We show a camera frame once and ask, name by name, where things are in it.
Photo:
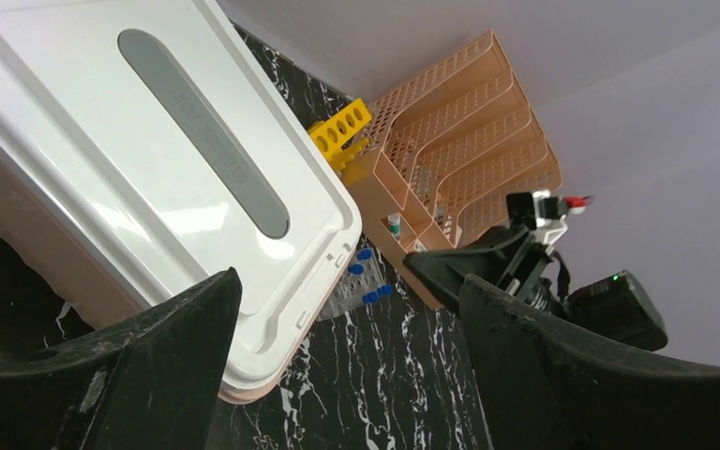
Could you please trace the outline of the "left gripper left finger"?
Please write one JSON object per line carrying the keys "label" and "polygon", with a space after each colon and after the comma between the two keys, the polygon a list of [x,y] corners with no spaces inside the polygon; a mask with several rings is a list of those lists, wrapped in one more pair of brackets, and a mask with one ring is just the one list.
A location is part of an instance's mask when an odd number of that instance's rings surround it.
{"label": "left gripper left finger", "polygon": [[242,300],[227,269],[83,337],[0,363],[0,449],[202,449]]}

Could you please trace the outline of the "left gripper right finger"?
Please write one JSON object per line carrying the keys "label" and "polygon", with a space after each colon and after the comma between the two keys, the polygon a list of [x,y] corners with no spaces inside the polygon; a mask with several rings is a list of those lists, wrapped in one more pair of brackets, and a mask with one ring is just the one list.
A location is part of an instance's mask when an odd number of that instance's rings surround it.
{"label": "left gripper right finger", "polygon": [[496,449],[720,449],[720,367],[596,335],[465,278],[460,319]]}

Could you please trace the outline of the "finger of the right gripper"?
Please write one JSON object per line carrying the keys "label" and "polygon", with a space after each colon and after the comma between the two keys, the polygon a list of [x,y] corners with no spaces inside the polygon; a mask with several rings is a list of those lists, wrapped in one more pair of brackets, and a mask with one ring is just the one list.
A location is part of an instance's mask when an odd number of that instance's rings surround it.
{"label": "finger of the right gripper", "polygon": [[403,263],[450,312],[459,313],[459,291],[473,275],[504,290],[514,278],[532,232],[525,226],[493,226],[463,247],[413,252]]}

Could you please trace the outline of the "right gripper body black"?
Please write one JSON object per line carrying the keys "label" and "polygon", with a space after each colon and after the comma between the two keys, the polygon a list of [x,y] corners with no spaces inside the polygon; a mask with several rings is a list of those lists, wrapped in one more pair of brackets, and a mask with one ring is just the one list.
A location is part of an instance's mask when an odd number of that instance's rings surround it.
{"label": "right gripper body black", "polygon": [[561,254],[537,243],[529,229],[494,226],[490,246],[494,283],[530,307],[641,350],[668,345],[663,317],[631,272],[622,270],[572,292]]}

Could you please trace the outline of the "pink plastic bin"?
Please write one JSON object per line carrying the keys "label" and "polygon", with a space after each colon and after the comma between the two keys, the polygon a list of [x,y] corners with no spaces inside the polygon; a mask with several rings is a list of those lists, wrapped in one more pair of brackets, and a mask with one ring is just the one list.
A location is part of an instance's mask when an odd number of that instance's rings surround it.
{"label": "pink plastic bin", "polygon": [[341,186],[301,206],[278,240],[224,200],[147,213],[95,203],[95,218],[72,219],[0,160],[0,237],[96,329],[237,272],[239,319],[218,390],[237,405],[277,385],[359,241],[362,220]]}

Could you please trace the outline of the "white bin lid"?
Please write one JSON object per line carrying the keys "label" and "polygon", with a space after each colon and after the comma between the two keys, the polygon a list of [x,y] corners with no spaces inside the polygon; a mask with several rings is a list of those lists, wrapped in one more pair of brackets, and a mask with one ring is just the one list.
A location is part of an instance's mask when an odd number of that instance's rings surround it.
{"label": "white bin lid", "polygon": [[224,200],[277,240],[349,194],[215,1],[0,1],[0,160],[67,218]]}

